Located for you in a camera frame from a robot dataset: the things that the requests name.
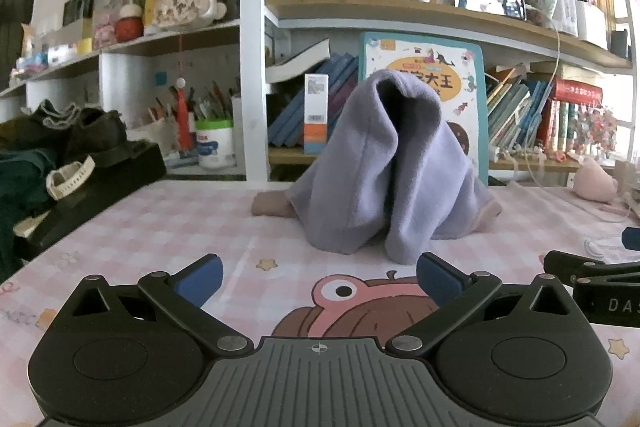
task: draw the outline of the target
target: dark green cloth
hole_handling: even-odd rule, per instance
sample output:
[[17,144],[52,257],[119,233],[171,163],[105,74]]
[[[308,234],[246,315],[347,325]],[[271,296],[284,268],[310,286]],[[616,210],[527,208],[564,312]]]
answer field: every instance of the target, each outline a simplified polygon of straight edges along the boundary
[[47,174],[56,169],[56,153],[48,149],[0,150],[0,281],[20,268],[14,255],[14,226],[49,209]]

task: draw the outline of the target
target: purple cloth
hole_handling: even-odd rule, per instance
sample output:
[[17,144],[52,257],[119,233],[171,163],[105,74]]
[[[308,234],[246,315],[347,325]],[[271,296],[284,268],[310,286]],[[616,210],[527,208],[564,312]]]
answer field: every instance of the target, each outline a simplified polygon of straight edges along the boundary
[[287,198],[314,247],[353,253],[386,231],[386,253],[407,265],[430,239],[462,237],[500,211],[437,93],[391,70],[353,91],[324,152]]

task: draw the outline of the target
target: blue sticky note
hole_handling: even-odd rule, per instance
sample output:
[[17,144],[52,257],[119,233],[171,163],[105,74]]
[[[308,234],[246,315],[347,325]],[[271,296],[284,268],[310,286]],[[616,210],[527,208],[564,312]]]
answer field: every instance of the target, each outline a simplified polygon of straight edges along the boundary
[[160,71],[159,73],[156,73],[154,75],[154,78],[156,80],[156,87],[166,86],[166,83],[167,83],[166,71]]

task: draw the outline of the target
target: pink checkered tablecloth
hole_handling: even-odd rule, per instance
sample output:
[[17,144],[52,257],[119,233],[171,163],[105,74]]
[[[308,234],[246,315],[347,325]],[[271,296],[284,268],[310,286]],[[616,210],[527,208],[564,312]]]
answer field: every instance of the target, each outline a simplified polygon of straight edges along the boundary
[[[488,270],[504,282],[529,283],[542,272],[541,254],[556,249],[584,255],[586,238],[619,234],[632,224],[601,222],[540,188],[492,191],[504,211],[491,230],[433,244],[436,254],[466,273]],[[225,278],[204,309],[254,342],[274,330],[372,335],[382,327],[392,335],[424,312],[415,308],[416,302],[424,307],[425,298],[415,297],[415,279],[403,279],[415,276],[415,267],[388,261],[380,247],[351,256],[318,251],[296,220],[252,217],[256,192],[238,184],[158,182],[100,214],[2,285],[0,427],[34,426],[42,419],[27,363],[56,311],[88,274],[100,273],[112,285],[131,284],[150,271],[174,273],[207,252],[217,253]],[[338,306],[332,298],[331,289],[345,283],[352,285],[358,306]],[[380,307],[378,321],[364,320],[363,310],[373,302]],[[640,329],[594,329],[614,368],[598,418],[609,427],[638,427]]]

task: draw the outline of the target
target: teal book cover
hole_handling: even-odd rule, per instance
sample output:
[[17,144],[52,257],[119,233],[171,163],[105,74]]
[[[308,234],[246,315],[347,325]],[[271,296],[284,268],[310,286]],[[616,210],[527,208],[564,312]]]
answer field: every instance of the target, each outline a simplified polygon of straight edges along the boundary
[[483,183],[489,178],[489,135],[482,49],[436,37],[367,32],[360,41],[359,81],[375,71],[413,73],[438,93],[442,113]]

